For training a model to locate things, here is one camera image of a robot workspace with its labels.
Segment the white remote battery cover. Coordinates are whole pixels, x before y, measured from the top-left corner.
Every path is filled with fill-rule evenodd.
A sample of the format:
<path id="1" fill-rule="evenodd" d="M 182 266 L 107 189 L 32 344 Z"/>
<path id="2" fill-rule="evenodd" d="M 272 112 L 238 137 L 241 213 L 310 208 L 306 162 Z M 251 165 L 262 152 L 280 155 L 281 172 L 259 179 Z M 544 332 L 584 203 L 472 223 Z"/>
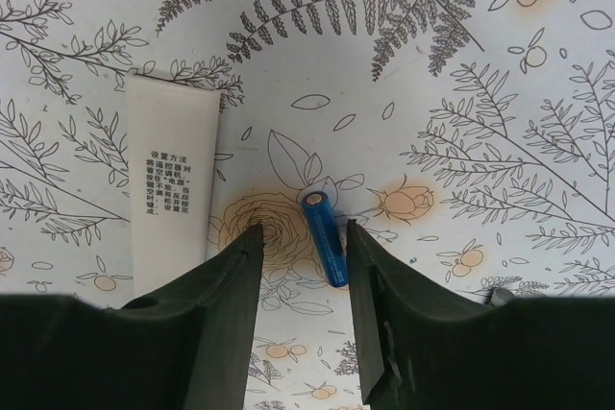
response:
<path id="1" fill-rule="evenodd" d="M 135 295 L 206 259 L 220 92 L 126 82 Z"/>

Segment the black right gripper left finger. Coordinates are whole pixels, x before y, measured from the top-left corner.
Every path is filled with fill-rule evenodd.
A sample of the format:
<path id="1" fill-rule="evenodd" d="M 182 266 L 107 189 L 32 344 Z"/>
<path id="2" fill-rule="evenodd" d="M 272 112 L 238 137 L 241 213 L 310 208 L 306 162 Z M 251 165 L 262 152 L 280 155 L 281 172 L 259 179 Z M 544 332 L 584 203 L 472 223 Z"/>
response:
<path id="1" fill-rule="evenodd" d="M 239 409 L 263 228 L 119 309 L 67 295 L 1 299 L 5 409 Z"/>

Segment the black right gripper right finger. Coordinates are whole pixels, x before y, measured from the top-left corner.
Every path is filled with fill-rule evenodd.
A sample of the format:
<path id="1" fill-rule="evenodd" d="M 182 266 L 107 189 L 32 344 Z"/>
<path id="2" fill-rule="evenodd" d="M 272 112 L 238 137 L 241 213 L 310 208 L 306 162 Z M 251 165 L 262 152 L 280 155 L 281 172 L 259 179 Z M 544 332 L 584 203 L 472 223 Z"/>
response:
<path id="1" fill-rule="evenodd" d="M 347 225 L 362 401 L 373 409 L 610 409 L 614 301 L 447 290 Z"/>

